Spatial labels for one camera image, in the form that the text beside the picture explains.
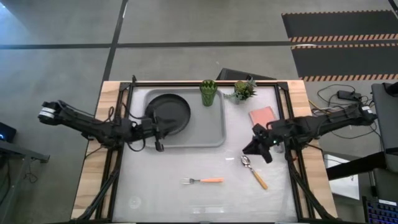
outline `keyboard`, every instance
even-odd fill
[[[379,200],[365,201],[365,220],[373,224],[395,224],[398,223],[398,207],[395,202]]]

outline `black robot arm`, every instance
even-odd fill
[[[310,141],[326,133],[349,125],[369,126],[376,118],[368,106],[359,103],[321,116],[281,119],[267,124],[267,127],[256,124],[252,129],[253,139],[243,153],[262,155],[270,163],[272,157],[269,148],[281,142],[286,142],[286,148],[303,149]]]
[[[49,125],[65,125],[81,132],[87,139],[94,137],[104,147],[113,147],[118,141],[127,143],[155,136],[156,150],[163,151],[163,145],[159,142],[164,138],[169,129],[173,128],[172,121],[163,121],[156,117],[155,112],[148,118],[142,118],[141,124],[137,124],[128,118],[119,121],[100,121],[91,116],[77,112],[62,101],[44,102],[39,113],[39,121]]]

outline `black plate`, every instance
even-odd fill
[[[184,98],[176,94],[163,94],[154,98],[147,106],[145,114],[149,116],[153,108],[155,115],[162,119],[175,120],[175,127],[168,135],[177,134],[182,131],[191,118],[191,108]]]

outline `gray tray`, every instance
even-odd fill
[[[176,94],[184,98],[191,108],[191,118],[181,132],[166,136],[160,142],[165,148],[172,147],[218,147],[226,138],[224,98],[217,90],[213,105],[203,106],[199,88],[162,88],[151,90],[145,96],[144,108],[159,95]],[[154,138],[147,139],[146,146],[155,147]]]

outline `power adapter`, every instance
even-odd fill
[[[359,101],[361,100],[362,95],[360,93],[356,93],[354,91],[344,91],[339,90],[337,91],[337,98],[341,100],[351,100],[351,101]]]

